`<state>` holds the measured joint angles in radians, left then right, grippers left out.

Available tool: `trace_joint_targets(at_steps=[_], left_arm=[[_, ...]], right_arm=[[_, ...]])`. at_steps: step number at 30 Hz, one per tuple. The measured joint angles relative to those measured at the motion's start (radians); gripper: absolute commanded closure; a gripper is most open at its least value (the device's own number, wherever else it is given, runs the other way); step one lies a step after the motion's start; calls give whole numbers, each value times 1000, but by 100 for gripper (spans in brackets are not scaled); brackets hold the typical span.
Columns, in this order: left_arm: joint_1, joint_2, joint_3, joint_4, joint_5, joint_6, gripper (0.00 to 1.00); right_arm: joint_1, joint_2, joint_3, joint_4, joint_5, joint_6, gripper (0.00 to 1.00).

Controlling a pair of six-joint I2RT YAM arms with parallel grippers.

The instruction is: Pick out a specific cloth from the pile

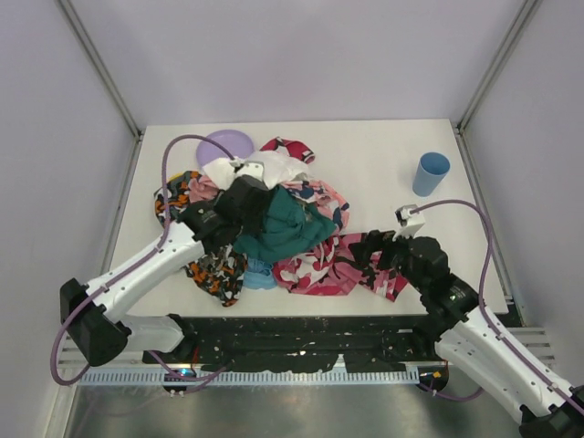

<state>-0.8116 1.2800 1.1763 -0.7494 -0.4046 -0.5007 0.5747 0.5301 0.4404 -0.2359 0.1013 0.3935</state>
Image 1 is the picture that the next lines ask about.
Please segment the dark green cloth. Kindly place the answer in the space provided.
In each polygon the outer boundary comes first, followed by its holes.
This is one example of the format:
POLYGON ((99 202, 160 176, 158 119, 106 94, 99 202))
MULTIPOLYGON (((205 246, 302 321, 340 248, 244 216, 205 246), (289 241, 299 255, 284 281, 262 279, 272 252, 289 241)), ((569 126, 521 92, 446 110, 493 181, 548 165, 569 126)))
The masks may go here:
POLYGON ((264 212, 259 234, 241 234, 233 244, 237 253, 274 264, 313 249, 335 231, 334 222, 313 203, 303 203, 277 186, 264 212))

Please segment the light blue cloth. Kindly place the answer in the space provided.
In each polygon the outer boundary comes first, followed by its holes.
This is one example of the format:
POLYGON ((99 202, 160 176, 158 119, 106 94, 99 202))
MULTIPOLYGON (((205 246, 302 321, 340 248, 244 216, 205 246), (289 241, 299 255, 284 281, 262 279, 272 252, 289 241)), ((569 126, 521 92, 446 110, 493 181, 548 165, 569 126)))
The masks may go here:
POLYGON ((268 290, 276 286, 277 281, 273 274, 273 265, 259 259, 248 257, 243 277, 243 287, 253 290, 268 290))

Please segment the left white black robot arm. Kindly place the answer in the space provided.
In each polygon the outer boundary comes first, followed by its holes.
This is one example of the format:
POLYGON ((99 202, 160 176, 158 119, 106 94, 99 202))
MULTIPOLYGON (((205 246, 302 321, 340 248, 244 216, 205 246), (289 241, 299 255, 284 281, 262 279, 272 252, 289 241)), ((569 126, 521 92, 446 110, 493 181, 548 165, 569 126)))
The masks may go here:
POLYGON ((135 317, 129 310, 188 263, 258 232, 273 191, 250 175, 234 180, 212 200, 189 204, 159 239, 115 269, 59 290, 61 323, 88 365, 99 367, 125 350, 171 352, 185 339, 176 315, 135 317))

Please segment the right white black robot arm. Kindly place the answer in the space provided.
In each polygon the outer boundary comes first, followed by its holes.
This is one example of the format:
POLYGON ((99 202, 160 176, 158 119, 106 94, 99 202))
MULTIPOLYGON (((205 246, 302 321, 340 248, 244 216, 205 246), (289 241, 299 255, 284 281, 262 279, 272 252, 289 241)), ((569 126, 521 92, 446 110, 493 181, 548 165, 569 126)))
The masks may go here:
POLYGON ((379 269, 396 271, 419 292, 427 314, 416 331, 492 396, 521 436, 582 436, 583 389, 559 377, 504 326, 451 271, 435 239, 373 231, 349 250, 361 265, 378 255, 379 269))

